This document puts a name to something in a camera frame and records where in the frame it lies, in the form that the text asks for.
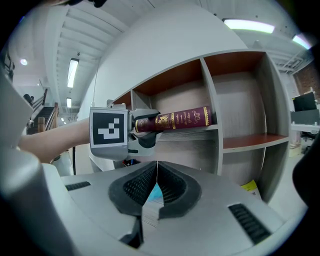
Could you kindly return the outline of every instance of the computer monitor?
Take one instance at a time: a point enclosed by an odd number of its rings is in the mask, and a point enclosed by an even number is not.
[[[293,98],[292,100],[295,112],[317,109],[315,95],[313,92],[300,95],[298,97]]]

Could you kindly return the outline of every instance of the ceiling light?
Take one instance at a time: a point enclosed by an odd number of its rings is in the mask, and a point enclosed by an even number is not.
[[[311,45],[306,40],[303,40],[301,37],[299,37],[297,35],[294,36],[292,41],[298,43],[299,45],[303,46],[307,50],[309,50],[311,48]]]
[[[224,24],[232,30],[254,30],[269,34],[275,29],[272,25],[245,19],[225,19]]]
[[[22,59],[20,60],[20,63],[21,63],[22,65],[24,65],[24,66],[26,66],[26,65],[28,64],[28,62],[27,62],[27,60],[26,60],[25,58],[22,58]]]
[[[67,81],[67,86],[70,88],[74,87],[74,81],[75,81],[78,63],[79,63],[79,60],[76,58],[72,58],[70,60],[69,71],[68,71],[68,81]]]
[[[66,106],[71,108],[71,98],[66,98]]]

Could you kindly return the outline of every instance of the black rubber cover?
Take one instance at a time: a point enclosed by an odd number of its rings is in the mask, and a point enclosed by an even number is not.
[[[108,191],[109,198],[119,212],[139,217],[156,182],[157,162],[152,161],[112,182]]]
[[[162,191],[164,202],[164,207],[159,210],[159,219],[186,215],[201,197],[199,183],[176,167],[170,166],[170,163],[158,162],[157,183]]]

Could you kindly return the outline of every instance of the red book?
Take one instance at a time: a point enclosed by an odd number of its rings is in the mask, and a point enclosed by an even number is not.
[[[143,133],[210,126],[211,124],[210,108],[204,106],[168,114],[160,114],[152,118],[138,119],[135,121],[134,126],[137,133]]]

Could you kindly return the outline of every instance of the ceiling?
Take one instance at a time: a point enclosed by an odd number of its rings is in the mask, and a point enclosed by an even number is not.
[[[97,71],[99,61],[114,40],[141,16],[174,0],[107,0],[101,8],[83,1],[75,6],[35,9],[22,20],[10,39],[15,58],[14,79],[36,85],[38,79],[50,88],[60,116],[72,121]],[[238,18],[275,26],[272,34],[235,30],[251,48],[256,41],[267,50],[280,71],[294,73],[312,59],[309,51],[292,42],[298,28],[273,0],[184,0],[208,10],[219,19]],[[20,65],[21,58],[28,66]],[[67,87],[71,58],[79,59],[74,87]],[[72,109],[66,98],[72,98]]]

